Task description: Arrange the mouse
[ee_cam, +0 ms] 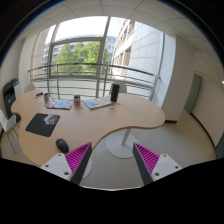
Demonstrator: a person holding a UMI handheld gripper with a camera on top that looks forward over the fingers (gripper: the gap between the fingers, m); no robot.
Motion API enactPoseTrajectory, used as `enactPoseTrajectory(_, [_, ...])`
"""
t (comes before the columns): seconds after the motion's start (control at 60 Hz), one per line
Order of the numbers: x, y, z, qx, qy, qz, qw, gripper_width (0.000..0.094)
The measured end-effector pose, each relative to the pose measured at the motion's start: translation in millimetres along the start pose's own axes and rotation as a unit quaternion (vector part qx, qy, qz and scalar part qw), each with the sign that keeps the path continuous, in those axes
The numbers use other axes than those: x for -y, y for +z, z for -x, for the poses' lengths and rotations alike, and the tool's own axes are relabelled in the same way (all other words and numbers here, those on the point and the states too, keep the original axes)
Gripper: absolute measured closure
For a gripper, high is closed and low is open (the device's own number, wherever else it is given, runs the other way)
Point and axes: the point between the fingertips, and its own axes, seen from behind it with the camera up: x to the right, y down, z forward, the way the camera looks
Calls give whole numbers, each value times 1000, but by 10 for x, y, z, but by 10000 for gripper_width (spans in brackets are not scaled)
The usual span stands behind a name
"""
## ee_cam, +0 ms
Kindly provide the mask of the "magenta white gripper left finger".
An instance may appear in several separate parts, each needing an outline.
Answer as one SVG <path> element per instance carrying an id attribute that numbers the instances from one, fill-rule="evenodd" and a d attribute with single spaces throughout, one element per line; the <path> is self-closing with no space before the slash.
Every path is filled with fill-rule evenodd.
<path id="1" fill-rule="evenodd" d="M 87 166 L 92 154 L 92 144 L 84 144 L 72 151 L 63 154 L 57 153 L 41 168 L 56 176 L 79 185 L 83 179 L 86 170 L 90 170 Z"/>

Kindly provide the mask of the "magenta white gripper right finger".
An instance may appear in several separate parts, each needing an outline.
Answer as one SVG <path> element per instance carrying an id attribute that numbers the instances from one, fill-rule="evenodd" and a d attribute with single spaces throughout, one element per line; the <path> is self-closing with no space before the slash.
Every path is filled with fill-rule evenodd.
<path id="1" fill-rule="evenodd" d="M 133 144 L 133 154 L 145 185 L 182 169 L 168 154 L 159 155 L 138 143 Z"/>

